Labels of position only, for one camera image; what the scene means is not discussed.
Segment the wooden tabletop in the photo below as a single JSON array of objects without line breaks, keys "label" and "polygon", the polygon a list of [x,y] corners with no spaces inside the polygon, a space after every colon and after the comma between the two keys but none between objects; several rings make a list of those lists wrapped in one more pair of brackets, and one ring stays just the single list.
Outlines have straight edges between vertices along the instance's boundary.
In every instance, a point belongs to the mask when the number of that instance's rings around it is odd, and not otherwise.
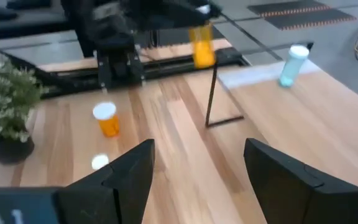
[{"label": "wooden tabletop", "polygon": [[[169,49],[164,56],[173,53]],[[243,71],[219,69],[226,75]],[[231,85],[246,118],[206,129],[211,76],[207,70],[107,95],[94,91],[43,101],[27,122],[33,154],[16,166],[0,165],[0,186],[68,185],[92,173],[95,155],[106,153],[112,161],[148,138],[155,139],[156,156],[145,224],[265,224],[242,157],[246,138],[358,185],[355,93],[322,71],[301,76],[289,90],[266,77],[253,85]],[[115,138],[105,138],[92,116],[101,101],[117,106],[121,127]],[[217,83],[211,120],[240,114]]]},{"label": "wooden tabletop", "polygon": [[283,62],[220,75],[265,142],[358,185],[358,95],[307,61],[291,88]]}]

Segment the plastic bottle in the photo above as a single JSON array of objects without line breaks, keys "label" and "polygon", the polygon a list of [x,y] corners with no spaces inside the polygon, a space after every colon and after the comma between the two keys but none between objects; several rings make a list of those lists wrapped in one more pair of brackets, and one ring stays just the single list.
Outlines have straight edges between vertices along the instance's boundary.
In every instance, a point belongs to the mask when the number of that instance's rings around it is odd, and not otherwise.
[{"label": "plastic bottle", "polygon": [[294,84],[299,71],[309,56],[309,49],[303,45],[292,45],[287,62],[281,72],[279,84],[283,87],[291,87]]},{"label": "plastic bottle", "polygon": [[189,30],[193,44],[193,60],[196,68],[206,68],[215,64],[215,51],[212,45],[212,27],[207,24]]}]

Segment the black pot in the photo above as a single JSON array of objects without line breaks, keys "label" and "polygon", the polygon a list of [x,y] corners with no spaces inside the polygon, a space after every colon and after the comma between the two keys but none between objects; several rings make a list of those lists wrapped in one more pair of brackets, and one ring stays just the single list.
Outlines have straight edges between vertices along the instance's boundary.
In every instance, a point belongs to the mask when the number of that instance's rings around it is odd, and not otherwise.
[{"label": "black pot", "polygon": [[31,138],[27,142],[12,139],[0,139],[0,163],[17,164],[24,161],[34,150]]}]

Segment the light blue plastic bottle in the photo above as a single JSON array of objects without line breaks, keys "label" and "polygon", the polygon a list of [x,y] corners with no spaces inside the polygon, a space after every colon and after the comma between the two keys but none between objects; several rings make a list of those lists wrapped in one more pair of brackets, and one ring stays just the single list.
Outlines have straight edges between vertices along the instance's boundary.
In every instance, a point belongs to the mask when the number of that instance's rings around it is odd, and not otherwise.
[{"label": "light blue plastic bottle", "polygon": [[288,54],[287,62],[285,62],[280,79],[278,80],[279,84],[286,88],[294,84],[303,62],[309,56],[309,50],[302,45],[292,45]]}]

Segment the gray floor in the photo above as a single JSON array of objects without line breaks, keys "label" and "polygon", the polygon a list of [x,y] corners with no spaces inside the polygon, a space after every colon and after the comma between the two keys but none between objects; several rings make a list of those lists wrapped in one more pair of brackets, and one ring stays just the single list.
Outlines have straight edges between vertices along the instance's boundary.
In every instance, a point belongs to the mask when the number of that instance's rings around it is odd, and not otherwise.
[{"label": "gray floor", "polygon": [[[314,47],[310,59],[334,78],[358,93],[358,61],[354,59],[353,53],[354,41],[358,36],[358,20],[285,31],[277,29],[263,19],[247,20],[248,18],[257,17],[256,14],[247,9],[248,5],[286,1],[215,0],[215,2],[222,5],[223,13],[234,20],[240,28],[246,30],[249,35],[255,37],[257,42],[254,42],[241,32],[238,27],[232,25],[223,17],[216,19],[214,25],[237,50],[244,52],[246,58],[254,65],[277,61],[271,54],[264,51],[263,48],[261,49],[260,44],[274,49],[278,45],[290,45],[295,42],[312,40],[314,41]],[[358,18],[358,0],[318,1]],[[4,49],[37,65],[82,58],[76,35],[72,31],[0,40],[0,49]],[[274,50],[274,52],[285,59],[288,49]]]}]

